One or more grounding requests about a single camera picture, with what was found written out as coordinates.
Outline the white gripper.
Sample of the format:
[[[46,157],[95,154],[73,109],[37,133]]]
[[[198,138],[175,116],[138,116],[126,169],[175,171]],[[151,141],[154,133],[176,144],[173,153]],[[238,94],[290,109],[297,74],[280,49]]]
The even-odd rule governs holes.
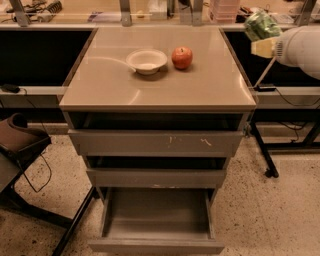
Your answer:
[[[295,54],[291,49],[291,41],[296,36],[299,28],[289,29],[283,32],[278,38],[271,37],[251,43],[251,53],[263,58],[273,58],[289,67],[296,67]]]

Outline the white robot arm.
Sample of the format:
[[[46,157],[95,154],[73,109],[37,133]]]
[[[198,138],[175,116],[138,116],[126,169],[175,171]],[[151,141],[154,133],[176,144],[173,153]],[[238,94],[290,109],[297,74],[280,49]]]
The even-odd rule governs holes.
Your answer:
[[[320,79],[320,27],[301,26],[289,29],[278,37],[251,43],[251,53],[275,58],[288,67],[298,67],[308,76]]]

